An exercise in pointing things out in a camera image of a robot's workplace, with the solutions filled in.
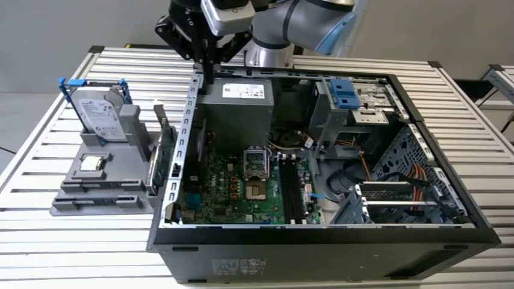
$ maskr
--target sticker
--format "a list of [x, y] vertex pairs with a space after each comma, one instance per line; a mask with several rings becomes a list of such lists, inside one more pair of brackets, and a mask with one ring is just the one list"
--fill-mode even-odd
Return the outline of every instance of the sticker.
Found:
[[267, 259], [211, 259], [214, 275], [262, 275]]
[[111, 102], [103, 99], [80, 99], [79, 103], [96, 135], [107, 141], [127, 140]]
[[223, 84], [222, 97], [224, 97], [224, 98], [265, 99], [265, 85], [263, 84], [226, 83], [226, 84]]
[[307, 137], [307, 140], [306, 140], [306, 148], [311, 148], [313, 147], [313, 144], [314, 144], [314, 139], [311, 137]]

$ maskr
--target white table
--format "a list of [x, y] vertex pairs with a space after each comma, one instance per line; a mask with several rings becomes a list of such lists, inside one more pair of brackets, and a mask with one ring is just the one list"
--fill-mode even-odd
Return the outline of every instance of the white table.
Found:
[[[242, 65], [235, 57], [233, 65]], [[504, 244], [422, 282], [231, 284], [207, 287], [514, 288], [514, 148], [443, 69], [425, 61], [295, 58], [298, 69], [393, 73], [421, 110]], [[75, 78], [126, 78], [142, 120], [158, 129], [154, 99], [178, 125], [192, 72], [170, 50], [106, 48]], [[175, 288], [156, 253], [144, 251], [151, 215], [52, 217], [47, 211], [80, 145], [80, 122], [62, 96], [0, 176], [0, 288]]]

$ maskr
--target gray wall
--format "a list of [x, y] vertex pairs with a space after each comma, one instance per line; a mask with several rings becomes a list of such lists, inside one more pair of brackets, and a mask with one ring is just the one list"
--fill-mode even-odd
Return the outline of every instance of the gray wall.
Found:
[[438, 60], [453, 77], [478, 77], [514, 64], [513, 11], [513, 0], [369, 0], [347, 56]]
[[0, 92], [56, 93], [92, 45], [164, 44], [168, 0], [0, 0]]
[[[164, 44], [168, 0], [0, 0], [0, 92], [56, 92], [91, 45]], [[513, 0], [369, 0], [350, 57], [438, 60], [455, 77], [514, 64]]]

